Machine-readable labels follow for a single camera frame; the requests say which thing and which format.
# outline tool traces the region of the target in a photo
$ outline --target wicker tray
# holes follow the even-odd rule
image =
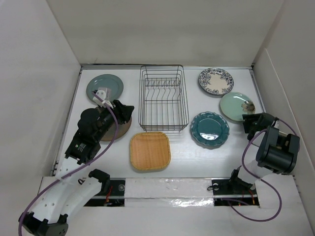
[[[168,137],[162,132],[139,133],[130,141],[130,160],[138,170],[158,170],[171,161]]]

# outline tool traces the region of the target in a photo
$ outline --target wire dish rack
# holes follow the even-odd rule
[[[145,131],[181,131],[188,123],[183,66],[143,65],[139,88],[140,126]]]

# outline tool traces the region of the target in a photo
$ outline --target floral pattern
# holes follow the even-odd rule
[[[243,112],[247,112],[248,115],[255,114],[255,105],[252,101],[245,101],[242,104]]]
[[[221,91],[217,89],[211,89],[208,87],[208,85],[211,85],[211,75],[220,75],[220,79],[225,80],[226,84],[228,85],[228,88],[221,88]],[[223,95],[228,92],[231,92],[231,90],[234,87],[234,80],[232,76],[225,70],[219,69],[219,68],[209,68],[203,70],[199,75],[199,84],[201,87],[206,90],[210,94],[214,95]]]

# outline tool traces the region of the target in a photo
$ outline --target white enclosure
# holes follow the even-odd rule
[[[4,219],[0,221],[1,235],[17,235],[18,217],[39,188],[51,180],[47,176],[55,158],[62,159],[81,110],[93,106],[77,94],[84,92],[89,77],[99,74],[83,70],[80,75],[80,63],[176,63],[188,68],[251,66],[254,60],[256,84],[250,68],[228,68],[238,83],[235,88],[249,94],[256,104],[262,100],[258,112],[265,109],[286,120],[301,137],[295,178],[284,180],[279,176],[275,180],[285,195],[285,207],[277,221],[264,228],[263,224],[240,218],[227,207],[221,210],[220,207],[173,210],[140,205],[110,210],[85,207],[74,219],[69,236],[90,233],[88,226],[93,227],[95,235],[209,235],[211,231],[220,235],[253,235],[255,230],[257,235],[263,235],[264,230],[267,235],[312,235],[311,228],[315,230],[313,0],[47,2],[0,0],[0,214]],[[208,104],[198,102],[202,94],[195,95],[200,92],[196,76],[201,67],[189,68],[186,79],[191,121]],[[122,95],[126,104],[135,103],[138,98],[138,93],[132,97],[133,91],[137,91],[137,72],[128,73],[130,80],[123,79],[128,85]],[[220,113],[219,100],[212,99],[209,109]],[[239,164],[231,156],[240,155],[247,143],[241,126],[229,122],[231,138],[226,146],[214,150],[189,148],[196,144],[191,141],[187,127],[182,132],[184,144],[174,140],[174,162],[165,172],[141,174],[131,169],[124,159],[128,156],[131,133],[117,141],[126,146],[119,157],[121,166],[113,159],[102,160],[99,166],[109,169],[114,177],[225,177]],[[131,128],[134,132],[142,131],[136,117]],[[280,128],[289,132],[282,125]],[[240,133],[243,139],[236,140]],[[181,149],[189,155],[182,155]],[[256,147],[252,147],[251,158],[255,152]],[[212,164],[217,167],[212,166],[208,174],[206,165]],[[288,189],[282,183],[289,183]],[[254,218],[259,212],[263,212],[261,217],[272,215],[278,204],[274,198],[268,198],[264,186],[260,189],[266,197],[262,198],[262,208],[243,208],[243,213]],[[86,218],[89,218],[87,225],[80,229]],[[116,230],[120,220],[125,224]],[[139,221],[148,226],[138,227]],[[108,232],[106,224],[112,225]]]
[[[47,0],[80,63],[250,66],[283,0]]]

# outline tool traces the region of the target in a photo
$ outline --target white wall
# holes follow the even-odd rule
[[[315,229],[315,1],[286,0],[254,67],[266,110],[299,129],[303,137],[294,170]]]
[[[80,65],[43,0],[0,0],[0,179],[48,175]]]
[[[47,0],[80,63],[250,66],[283,0]]]
[[[2,236],[18,235],[18,219],[37,195],[42,177],[19,179],[0,185],[0,229]],[[22,229],[23,236],[31,236]]]

